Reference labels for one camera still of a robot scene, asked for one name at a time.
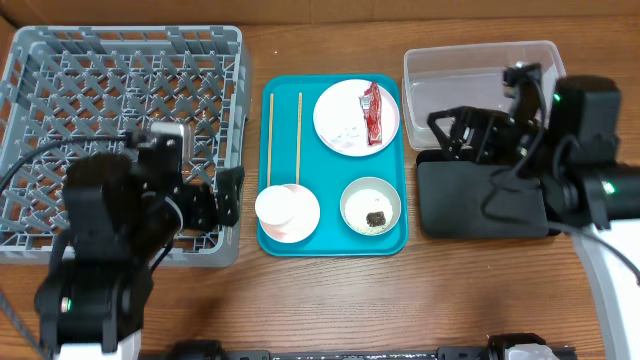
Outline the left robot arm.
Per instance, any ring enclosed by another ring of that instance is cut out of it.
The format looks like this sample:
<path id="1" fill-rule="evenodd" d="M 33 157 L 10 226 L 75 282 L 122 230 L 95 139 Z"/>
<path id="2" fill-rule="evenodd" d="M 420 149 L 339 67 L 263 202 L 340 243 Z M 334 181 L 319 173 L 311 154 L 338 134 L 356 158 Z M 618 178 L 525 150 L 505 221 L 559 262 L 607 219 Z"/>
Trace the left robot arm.
<path id="1" fill-rule="evenodd" d="M 137 158 L 96 153 L 66 171 L 69 227 L 34 299 L 40 343 L 56 357 L 66 345 L 116 353 L 142 329 L 153 273 L 175 236 L 232 227 L 240 217 L 243 167 L 217 173 L 215 186 L 187 184 L 181 136 L 128 132 L 118 140 Z"/>

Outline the white rice leftovers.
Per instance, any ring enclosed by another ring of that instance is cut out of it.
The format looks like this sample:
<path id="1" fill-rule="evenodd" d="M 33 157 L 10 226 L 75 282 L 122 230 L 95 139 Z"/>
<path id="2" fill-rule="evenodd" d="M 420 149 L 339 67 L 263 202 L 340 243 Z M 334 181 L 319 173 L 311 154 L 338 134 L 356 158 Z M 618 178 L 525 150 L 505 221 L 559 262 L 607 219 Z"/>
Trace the white rice leftovers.
<path id="1" fill-rule="evenodd" d="M 386 224 L 380 227 L 369 227 L 366 215 L 370 212 L 383 211 Z M 356 232 L 364 235 L 377 235 L 384 232 L 390 225 L 394 215 L 390 200 L 381 192 L 374 189 L 363 189 L 351 195 L 344 207 L 347 224 Z"/>

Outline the white paper cup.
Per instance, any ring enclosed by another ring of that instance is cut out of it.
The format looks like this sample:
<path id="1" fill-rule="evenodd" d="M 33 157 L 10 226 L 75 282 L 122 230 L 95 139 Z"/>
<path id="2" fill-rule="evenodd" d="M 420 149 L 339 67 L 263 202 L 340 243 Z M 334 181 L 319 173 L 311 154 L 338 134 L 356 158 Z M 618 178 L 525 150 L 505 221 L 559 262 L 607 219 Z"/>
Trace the white paper cup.
<path id="1" fill-rule="evenodd" d="M 258 219 L 273 226 L 284 225 L 293 218 L 295 194 L 284 185 L 269 186 L 262 190 L 255 201 Z"/>

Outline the brown food chunk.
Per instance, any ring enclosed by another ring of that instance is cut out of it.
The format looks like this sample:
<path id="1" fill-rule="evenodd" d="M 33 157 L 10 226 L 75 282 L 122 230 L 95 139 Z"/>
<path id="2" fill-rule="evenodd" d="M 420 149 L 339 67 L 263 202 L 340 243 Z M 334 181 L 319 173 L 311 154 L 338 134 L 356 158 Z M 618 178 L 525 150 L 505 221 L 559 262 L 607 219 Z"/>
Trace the brown food chunk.
<path id="1" fill-rule="evenodd" d="M 366 215 L 366 222 L 369 227 L 380 227 L 386 224 L 386 217 L 383 211 L 370 212 Z"/>

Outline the grey green bowl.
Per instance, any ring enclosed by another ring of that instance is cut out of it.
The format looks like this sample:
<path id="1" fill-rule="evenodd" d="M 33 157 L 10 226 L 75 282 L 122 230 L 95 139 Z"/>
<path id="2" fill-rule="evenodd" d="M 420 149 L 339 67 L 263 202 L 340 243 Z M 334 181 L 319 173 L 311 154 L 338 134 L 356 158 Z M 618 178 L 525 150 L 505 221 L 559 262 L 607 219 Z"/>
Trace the grey green bowl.
<path id="1" fill-rule="evenodd" d="M 355 192 L 363 189 L 374 189 L 384 194 L 391 202 L 394 215 L 391 219 L 391 225 L 382 233 L 377 235 L 364 235 L 354 231 L 346 222 L 344 215 L 344 207 L 347 199 Z M 340 213 L 347 226 L 354 232 L 364 236 L 378 236 L 389 232 L 399 221 L 402 214 L 401 198 L 396 189 L 387 181 L 377 177 L 362 177 L 351 182 L 343 191 L 340 199 Z"/>

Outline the red sauce packet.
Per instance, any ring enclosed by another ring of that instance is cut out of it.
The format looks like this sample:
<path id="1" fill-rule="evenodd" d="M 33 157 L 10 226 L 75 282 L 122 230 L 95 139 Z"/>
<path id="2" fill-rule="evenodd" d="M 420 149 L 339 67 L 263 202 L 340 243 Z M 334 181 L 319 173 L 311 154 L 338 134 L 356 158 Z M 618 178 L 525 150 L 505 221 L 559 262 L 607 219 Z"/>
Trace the red sauce packet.
<path id="1" fill-rule="evenodd" d="M 369 146 L 379 145 L 382 143 L 382 98 L 378 84 L 372 82 L 359 97 L 359 101 L 366 125 L 367 144 Z"/>

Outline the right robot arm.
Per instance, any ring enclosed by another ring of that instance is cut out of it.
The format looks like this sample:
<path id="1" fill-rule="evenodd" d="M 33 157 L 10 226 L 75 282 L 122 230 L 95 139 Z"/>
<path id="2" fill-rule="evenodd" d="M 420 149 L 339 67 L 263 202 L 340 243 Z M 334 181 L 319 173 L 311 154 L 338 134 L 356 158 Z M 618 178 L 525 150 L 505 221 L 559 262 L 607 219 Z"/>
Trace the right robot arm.
<path id="1" fill-rule="evenodd" d="M 621 94 L 598 76 L 508 70 L 506 112 L 472 106 L 427 122 L 438 148 L 416 161 L 421 226 L 441 239 L 567 234 L 610 359 L 639 355 L 639 170 L 616 159 Z"/>

